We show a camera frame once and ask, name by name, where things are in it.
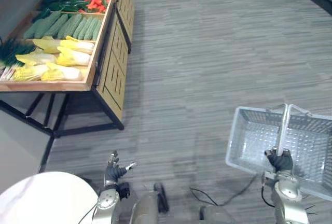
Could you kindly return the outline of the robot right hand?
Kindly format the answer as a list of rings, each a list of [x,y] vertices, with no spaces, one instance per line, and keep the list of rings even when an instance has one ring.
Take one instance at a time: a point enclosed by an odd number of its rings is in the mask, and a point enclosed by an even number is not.
[[[275,168],[275,172],[292,172],[293,159],[289,150],[283,150],[283,153],[278,156],[275,149],[270,149],[265,151],[265,156]]]

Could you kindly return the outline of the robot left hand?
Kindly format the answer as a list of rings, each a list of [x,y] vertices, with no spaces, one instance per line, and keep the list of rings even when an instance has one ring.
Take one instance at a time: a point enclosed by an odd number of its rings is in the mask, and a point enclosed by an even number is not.
[[[125,167],[120,167],[117,163],[119,161],[118,153],[113,150],[108,156],[107,167],[104,172],[104,185],[116,184],[118,179],[123,177],[129,170],[137,166],[137,162],[133,162]]]

